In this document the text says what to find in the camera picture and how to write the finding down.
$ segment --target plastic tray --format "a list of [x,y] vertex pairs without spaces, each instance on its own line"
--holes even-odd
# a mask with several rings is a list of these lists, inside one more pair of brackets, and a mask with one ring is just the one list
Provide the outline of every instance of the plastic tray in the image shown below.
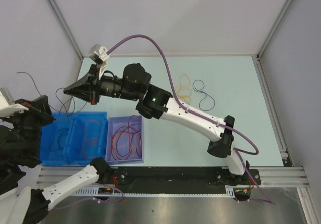
[[87,165],[106,154],[108,120],[106,112],[77,113],[66,148],[71,165]]
[[[64,113],[52,115],[56,120],[42,127],[39,159],[44,165],[69,165],[65,145],[69,141],[72,124]],[[69,120],[72,122],[74,116],[69,116]]]
[[109,164],[144,162],[143,122],[141,115],[109,119],[105,160]]

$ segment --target white wall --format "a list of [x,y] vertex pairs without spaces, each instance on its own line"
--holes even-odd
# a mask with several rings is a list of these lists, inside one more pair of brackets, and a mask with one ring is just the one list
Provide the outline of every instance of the white wall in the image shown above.
[[8,87],[15,100],[35,99],[32,81],[16,74],[26,71],[50,104],[60,107],[55,91],[73,82],[79,60],[46,0],[0,0],[0,16],[0,87]]
[[[166,54],[253,55],[285,0],[56,0],[87,54],[132,34],[154,38]],[[115,55],[158,54],[147,40],[132,40]]]
[[296,0],[262,65],[296,165],[321,207],[321,0]]

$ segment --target white panel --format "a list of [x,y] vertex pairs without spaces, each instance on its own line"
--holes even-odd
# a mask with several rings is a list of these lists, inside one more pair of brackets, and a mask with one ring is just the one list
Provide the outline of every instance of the white panel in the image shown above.
[[321,0],[296,0],[262,65],[284,135],[321,210]]
[[[216,100],[215,107],[208,114],[235,117],[235,128],[254,141],[260,150],[258,156],[243,155],[252,166],[283,166],[251,57],[168,57],[167,61],[175,86],[179,85],[183,73],[190,77],[190,87],[196,79],[204,81],[204,91]],[[111,57],[108,69],[122,77],[124,67],[136,62],[152,75],[152,84],[171,90],[160,57]],[[85,58],[80,77],[88,72],[91,64],[92,61]],[[203,94],[193,92],[191,106],[198,108],[203,98]],[[76,102],[76,109],[84,105],[81,100]],[[210,108],[212,104],[207,99],[202,106]],[[101,97],[98,105],[87,104],[84,111],[106,111],[107,117],[130,116],[137,114],[136,105],[137,102],[133,101]],[[240,136],[234,136],[236,147],[253,150]],[[145,163],[129,166],[225,166],[222,159],[207,153],[209,140],[205,136],[177,123],[144,119],[143,138]]]
[[26,71],[50,104],[60,107],[55,91],[74,80],[79,62],[46,0],[0,0],[0,15],[0,87],[8,87],[15,100],[35,99],[29,77],[16,74]]
[[[56,0],[82,52],[132,34],[154,38],[167,54],[258,53],[285,0]],[[118,55],[155,54],[135,40]]]

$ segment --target purple plastic bin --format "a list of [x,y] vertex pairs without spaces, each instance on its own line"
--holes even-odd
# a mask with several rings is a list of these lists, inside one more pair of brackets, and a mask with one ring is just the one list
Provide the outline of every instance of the purple plastic bin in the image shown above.
[[109,119],[105,159],[110,165],[144,162],[141,115]]

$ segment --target light blue table surface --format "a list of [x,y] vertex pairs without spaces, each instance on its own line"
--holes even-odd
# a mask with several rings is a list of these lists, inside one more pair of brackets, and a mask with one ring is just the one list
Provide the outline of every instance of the light blue table surface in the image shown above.
[[[251,57],[168,57],[167,61],[175,86],[183,73],[191,80],[190,88],[194,80],[204,81],[204,91],[216,100],[215,107],[207,113],[218,117],[232,115],[234,127],[254,141],[259,155],[243,154],[251,166],[283,166]],[[137,62],[152,75],[153,85],[171,91],[160,57],[111,57],[108,70],[122,77],[124,67]],[[88,72],[91,64],[89,58],[84,59],[79,77]],[[193,92],[191,106],[198,108],[203,97]],[[83,104],[76,100],[76,109]],[[204,107],[211,104],[210,100],[204,102]],[[133,101],[101,97],[98,105],[87,104],[83,111],[106,111],[108,117],[130,116],[138,114],[136,105]],[[235,133],[234,137],[236,147],[252,151],[242,137]],[[169,121],[144,119],[143,144],[145,162],[126,166],[226,166],[222,159],[207,153],[206,137]]]

